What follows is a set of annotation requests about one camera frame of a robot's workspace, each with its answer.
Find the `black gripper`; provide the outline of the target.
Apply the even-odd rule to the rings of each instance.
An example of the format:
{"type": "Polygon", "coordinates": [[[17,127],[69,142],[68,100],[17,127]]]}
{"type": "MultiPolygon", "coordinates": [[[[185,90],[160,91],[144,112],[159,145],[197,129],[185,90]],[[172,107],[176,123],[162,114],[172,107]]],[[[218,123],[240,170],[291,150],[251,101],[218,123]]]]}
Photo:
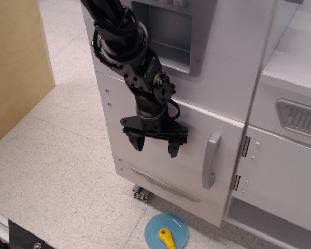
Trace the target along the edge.
{"type": "Polygon", "coordinates": [[[143,119],[140,116],[125,117],[120,120],[123,132],[137,151],[142,151],[145,138],[167,140],[168,152],[171,158],[177,156],[181,144],[188,141],[188,128],[176,122],[180,116],[170,116],[165,110],[161,115],[143,119]]]}

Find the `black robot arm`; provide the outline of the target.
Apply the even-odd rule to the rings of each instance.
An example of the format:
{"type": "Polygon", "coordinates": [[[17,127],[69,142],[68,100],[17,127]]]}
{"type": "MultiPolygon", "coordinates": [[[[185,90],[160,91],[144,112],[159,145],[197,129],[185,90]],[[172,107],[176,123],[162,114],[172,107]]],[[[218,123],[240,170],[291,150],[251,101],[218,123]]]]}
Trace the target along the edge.
{"type": "Polygon", "coordinates": [[[188,140],[188,128],[170,116],[168,105],[179,108],[171,97],[175,85],[162,71],[148,33],[135,12],[120,1],[82,1],[94,21],[91,42],[94,54],[109,69],[124,78],[136,101],[136,116],[121,119],[123,132],[137,151],[145,138],[168,141],[168,152],[176,157],[188,140]]]}

